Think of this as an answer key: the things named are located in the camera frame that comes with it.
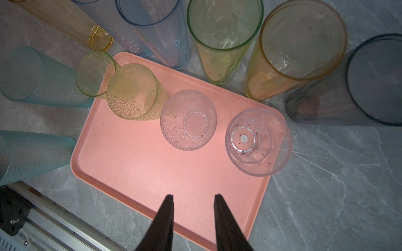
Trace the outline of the yellow tall glass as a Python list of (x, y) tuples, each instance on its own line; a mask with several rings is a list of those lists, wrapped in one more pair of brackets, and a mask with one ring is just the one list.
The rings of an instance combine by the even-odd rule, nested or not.
[(71, 1), (13, 2), (94, 51), (108, 51), (114, 44), (114, 38)]

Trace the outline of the peach short glass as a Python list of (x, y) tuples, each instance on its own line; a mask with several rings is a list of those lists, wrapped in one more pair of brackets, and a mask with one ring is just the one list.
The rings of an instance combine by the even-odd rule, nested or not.
[(118, 68), (107, 86), (107, 102), (111, 111), (126, 120), (157, 120), (168, 99), (167, 92), (153, 72), (138, 63)]

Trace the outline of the green short glass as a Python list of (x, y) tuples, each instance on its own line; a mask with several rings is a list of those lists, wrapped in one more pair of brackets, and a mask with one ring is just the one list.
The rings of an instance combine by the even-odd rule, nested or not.
[(120, 65), (112, 56), (103, 51), (93, 51), (85, 55), (75, 71), (78, 89), (86, 96), (106, 99), (107, 86)]

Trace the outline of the grey smoky tall glass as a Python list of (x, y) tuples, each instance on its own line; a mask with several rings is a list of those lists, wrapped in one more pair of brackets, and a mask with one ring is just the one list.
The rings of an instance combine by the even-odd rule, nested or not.
[(332, 126), (402, 125), (402, 36), (372, 37), (330, 74), (297, 89), (285, 102), (294, 121)]

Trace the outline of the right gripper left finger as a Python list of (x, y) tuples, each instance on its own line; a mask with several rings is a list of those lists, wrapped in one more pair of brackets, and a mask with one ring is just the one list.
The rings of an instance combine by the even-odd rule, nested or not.
[(174, 200), (167, 195), (136, 251), (171, 251), (173, 228)]

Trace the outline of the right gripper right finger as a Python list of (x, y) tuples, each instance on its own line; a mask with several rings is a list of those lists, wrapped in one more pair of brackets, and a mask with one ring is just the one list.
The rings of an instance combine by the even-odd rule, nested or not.
[(253, 251), (221, 194), (215, 195), (214, 216), (218, 251)]

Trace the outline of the clear round glass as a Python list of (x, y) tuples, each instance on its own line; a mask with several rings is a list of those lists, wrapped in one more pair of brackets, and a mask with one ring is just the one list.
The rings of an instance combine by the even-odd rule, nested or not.
[(283, 115), (273, 108), (250, 108), (229, 124), (225, 147), (240, 171), (255, 177), (270, 176), (288, 162), (292, 136)]

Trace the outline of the clear short glass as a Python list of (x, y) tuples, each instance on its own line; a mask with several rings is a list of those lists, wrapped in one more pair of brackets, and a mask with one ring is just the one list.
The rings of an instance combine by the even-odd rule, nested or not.
[(206, 145), (216, 131), (216, 108), (199, 91), (177, 92), (162, 108), (160, 127), (173, 147), (182, 151), (197, 150)]

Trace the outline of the teal glass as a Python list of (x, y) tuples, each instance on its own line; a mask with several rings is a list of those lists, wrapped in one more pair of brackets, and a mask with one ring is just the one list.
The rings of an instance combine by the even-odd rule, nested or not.
[(75, 145), (75, 140), (70, 137), (2, 130), (1, 185), (68, 165)]
[(94, 101), (78, 89), (73, 69), (28, 46), (1, 62), (1, 93), (11, 101), (53, 107), (88, 108)]

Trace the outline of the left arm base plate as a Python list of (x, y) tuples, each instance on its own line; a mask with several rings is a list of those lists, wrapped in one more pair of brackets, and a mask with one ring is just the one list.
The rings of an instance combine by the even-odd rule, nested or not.
[(32, 203), (9, 189), (1, 187), (1, 229), (10, 236), (18, 234), (24, 226)]

